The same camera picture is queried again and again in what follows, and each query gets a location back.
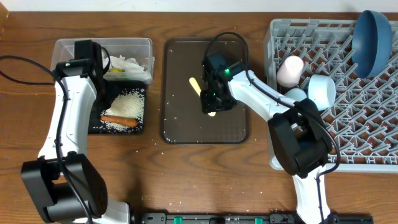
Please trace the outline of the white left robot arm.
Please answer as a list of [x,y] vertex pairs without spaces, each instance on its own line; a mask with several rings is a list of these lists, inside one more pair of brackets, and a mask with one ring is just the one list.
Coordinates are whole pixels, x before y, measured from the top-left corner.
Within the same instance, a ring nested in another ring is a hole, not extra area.
[[105,90],[101,58],[60,62],[53,71],[56,100],[38,158],[24,162],[22,181],[46,223],[130,223],[129,205],[111,198],[88,160],[90,113]]

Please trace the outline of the pink cup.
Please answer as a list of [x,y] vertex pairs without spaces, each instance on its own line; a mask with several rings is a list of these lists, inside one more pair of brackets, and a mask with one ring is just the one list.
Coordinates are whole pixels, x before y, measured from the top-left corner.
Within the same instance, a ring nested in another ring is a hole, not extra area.
[[292,88],[299,84],[304,61],[295,55],[287,57],[277,72],[277,82],[281,86]]

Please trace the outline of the yellow snack wrapper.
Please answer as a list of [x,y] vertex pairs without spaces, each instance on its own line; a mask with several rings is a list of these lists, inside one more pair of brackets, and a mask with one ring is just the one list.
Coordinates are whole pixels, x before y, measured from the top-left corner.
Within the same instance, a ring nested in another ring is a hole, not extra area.
[[124,73],[125,70],[117,69],[117,68],[111,68],[111,69],[108,70],[108,72],[111,72],[111,73]]

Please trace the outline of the orange carrot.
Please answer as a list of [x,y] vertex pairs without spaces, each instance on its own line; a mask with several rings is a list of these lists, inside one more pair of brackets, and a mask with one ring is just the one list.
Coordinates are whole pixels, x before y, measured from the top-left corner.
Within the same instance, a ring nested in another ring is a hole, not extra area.
[[105,123],[117,124],[128,128],[135,128],[139,124],[136,118],[126,118],[113,115],[101,115],[100,120],[104,121]]

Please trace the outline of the light blue cup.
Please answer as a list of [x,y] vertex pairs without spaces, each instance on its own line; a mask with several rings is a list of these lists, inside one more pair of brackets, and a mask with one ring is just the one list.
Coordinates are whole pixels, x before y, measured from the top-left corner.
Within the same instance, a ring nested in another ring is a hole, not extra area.
[[295,102],[300,102],[307,98],[307,94],[300,88],[293,88],[289,90],[284,96],[292,99]]

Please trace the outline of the dark blue plate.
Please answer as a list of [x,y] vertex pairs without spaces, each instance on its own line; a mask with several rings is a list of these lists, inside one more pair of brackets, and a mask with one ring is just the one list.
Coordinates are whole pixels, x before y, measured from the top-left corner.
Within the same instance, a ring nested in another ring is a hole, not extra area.
[[359,78],[371,78],[386,67],[392,50],[392,28],[384,14],[363,11],[356,21],[352,49],[352,60]]

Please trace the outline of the light blue bowl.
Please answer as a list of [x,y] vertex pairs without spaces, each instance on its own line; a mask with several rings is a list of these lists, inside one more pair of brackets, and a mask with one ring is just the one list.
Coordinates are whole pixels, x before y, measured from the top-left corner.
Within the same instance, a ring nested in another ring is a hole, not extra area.
[[319,111],[331,108],[336,100],[336,87],[333,79],[326,75],[312,75],[308,84],[308,98]]

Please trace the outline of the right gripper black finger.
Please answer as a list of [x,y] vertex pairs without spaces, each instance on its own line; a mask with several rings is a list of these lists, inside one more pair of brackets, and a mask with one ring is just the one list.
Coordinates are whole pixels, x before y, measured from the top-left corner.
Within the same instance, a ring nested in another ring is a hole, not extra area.
[[214,93],[209,90],[202,90],[200,92],[201,110],[203,113],[208,114],[216,111],[216,102]]
[[237,101],[234,99],[218,100],[217,111],[229,111],[229,110],[233,109],[236,105],[237,105]]

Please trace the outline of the cream plastic spoon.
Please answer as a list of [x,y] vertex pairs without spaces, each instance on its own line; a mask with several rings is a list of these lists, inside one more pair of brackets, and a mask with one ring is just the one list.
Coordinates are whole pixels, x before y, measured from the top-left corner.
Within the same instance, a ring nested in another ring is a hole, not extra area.
[[[194,77],[189,78],[189,83],[191,84],[192,88],[195,90],[196,94],[198,96],[200,96],[201,88],[200,88],[196,78],[194,78]],[[211,117],[214,117],[216,115],[216,112],[208,113],[208,115]]]

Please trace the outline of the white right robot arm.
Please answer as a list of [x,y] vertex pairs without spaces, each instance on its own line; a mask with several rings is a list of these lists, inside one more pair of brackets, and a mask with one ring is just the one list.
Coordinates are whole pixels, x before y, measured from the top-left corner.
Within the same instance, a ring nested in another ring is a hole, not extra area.
[[325,223],[331,211],[323,176],[332,145],[314,102],[281,95],[241,62],[204,59],[202,65],[208,86],[200,95],[202,111],[230,110],[240,101],[261,116],[277,162],[293,177],[298,216],[304,223]]

